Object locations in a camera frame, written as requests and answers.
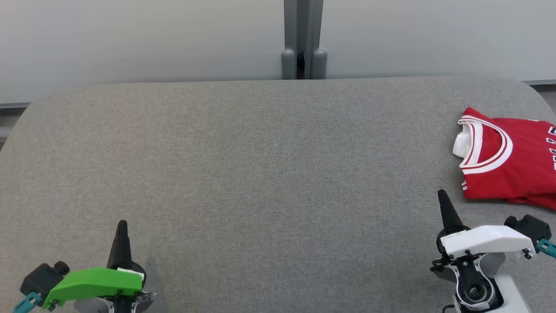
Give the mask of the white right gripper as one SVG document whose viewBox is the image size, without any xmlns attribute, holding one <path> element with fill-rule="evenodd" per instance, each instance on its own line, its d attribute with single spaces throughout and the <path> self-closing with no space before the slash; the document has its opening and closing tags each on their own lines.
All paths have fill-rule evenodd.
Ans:
<svg viewBox="0 0 556 313">
<path fill-rule="evenodd" d="M 485 225 L 470 229 L 461 221 L 446 190 L 438 190 L 443 230 L 437 236 L 441 258 L 433 261 L 432 272 L 455 265 L 460 257 L 470 257 L 480 263 L 485 272 L 497 272 L 506 259 L 506 253 L 523 253 L 529 260 L 536 257 L 536 249 L 528 236 L 508 227 Z"/>
</svg>

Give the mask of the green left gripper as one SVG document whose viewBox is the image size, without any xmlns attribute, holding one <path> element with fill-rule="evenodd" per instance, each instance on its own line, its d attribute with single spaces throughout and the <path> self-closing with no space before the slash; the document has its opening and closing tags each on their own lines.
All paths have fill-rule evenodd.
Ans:
<svg viewBox="0 0 556 313">
<path fill-rule="evenodd" d="M 142 294 L 147 274 L 141 266 L 131 263 L 128 223 L 120 220 L 107 268 L 93 267 L 71 272 L 67 264 L 56 262 L 53 270 L 61 276 L 61 280 L 49 289 L 43 308 L 53 310 L 68 301 L 104 298 L 109 301 L 111 310 L 132 310 Z"/>
</svg>

